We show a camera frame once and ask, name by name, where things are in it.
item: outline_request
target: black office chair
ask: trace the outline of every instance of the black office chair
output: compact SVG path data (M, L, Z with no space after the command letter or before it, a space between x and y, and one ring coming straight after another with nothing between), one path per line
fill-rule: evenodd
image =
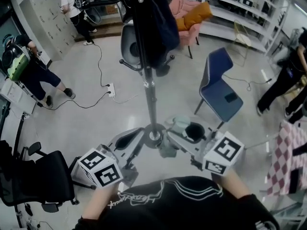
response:
M7 206L26 202L40 202L46 212L57 212L63 202L75 200L73 185L96 189L96 186L84 185L71 178L71 172L80 157L67 166L60 151L50 154L41 152L40 142L34 143L28 150L29 156L37 153L42 158L36 161L23 161L10 157L10 162L0 164L0 196Z

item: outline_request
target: power strip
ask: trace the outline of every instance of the power strip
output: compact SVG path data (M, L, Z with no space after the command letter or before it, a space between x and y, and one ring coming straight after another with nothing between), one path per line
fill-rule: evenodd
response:
M114 89L114 84L113 83L110 83L109 84L110 86L108 86L107 90L110 91L111 93L109 94L109 97L114 97L116 94L115 94L115 89Z

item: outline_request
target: black shorts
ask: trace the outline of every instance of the black shorts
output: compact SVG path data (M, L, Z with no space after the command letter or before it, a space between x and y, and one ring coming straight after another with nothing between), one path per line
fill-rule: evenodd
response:
M44 99L46 92L43 90L40 82L47 82L57 87L61 79L53 72L49 71L42 62L40 66L30 61L30 64L20 76L20 81L39 101L41 101Z

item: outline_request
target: black phone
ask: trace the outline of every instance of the black phone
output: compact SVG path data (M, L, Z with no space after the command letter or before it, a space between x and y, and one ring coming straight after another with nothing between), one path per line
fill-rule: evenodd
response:
M228 103L231 103L233 102L234 100L236 100L238 98L237 94L236 93L231 93L231 94L228 94L227 96L225 96L225 99L227 100Z

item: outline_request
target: white floor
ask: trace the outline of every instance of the white floor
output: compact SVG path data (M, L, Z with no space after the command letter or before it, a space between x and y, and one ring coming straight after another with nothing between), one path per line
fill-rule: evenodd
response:
M103 84L114 83L118 101L126 100L136 94L138 96L124 104L118 104L112 98L105 96L97 106L91 109L81 109L71 102L56 111L36 107L33 116L24 122L20 148L40 141L42 151L49 153L60 150L67 164L70 164L76 156L82 156L90 148L96 148L101 143L107 144L116 134L149 124L142 79L137 72L119 64L121 59L120 38L104 38L95 40L95 42L101 46L103 51L101 61ZM219 39L200 37L200 46L194 45L191 48L193 59L188 57L187 48L172 52L176 58L170 63L169 74L162 78L155 78L159 123L163 124L172 115L193 115L201 100L198 89L206 57L211 51L228 45L228 42ZM234 62L243 63L243 59L234 51L229 50L228 52ZM54 62L50 66L50 70L56 73L67 87L75 91L77 95L75 101L80 105L93 105L107 91L99 84L100 72L97 68L99 56L99 48L77 43L63 61ZM275 75L266 57L250 50L245 66L235 64L226 74L247 81L265 82L263 73L268 79ZM228 130L247 147L275 134L283 118L285 100L278 98L272 104L271 111L259 117L255 106L261 95L269 88L269 84L251 84L252 89L249 92L247 91L248 85L243 81L227 78L224 80L242 98L244 105L221 130ZM67 99L65 95L56 92L49 85L44 86L54 97L54 107ZM199 110L198 116L212 127L217 127L220 123L218 117L205 104ZM208 173L191 166L189 161L190 157L181 152L174 159L162 159L157 150L144 147L134 162L140 173L135 184L145 184L174 176L209 176ZM236 166L244 182L260 200L262 195L259 190L265 188L264 178L270 163L266 146L263 144L247 150ZM75 176L84 178L81 171L78 171ZM42 210L40 204L31 203L34 212L33 219L47 221L54 230L72 229L92 193L91 190L79 187L75 187L75 190L81 202L79 205L72 206L68 202L60 208L58 213L48 214ZM275 200L266 198L264 204L271 208L276 204Z

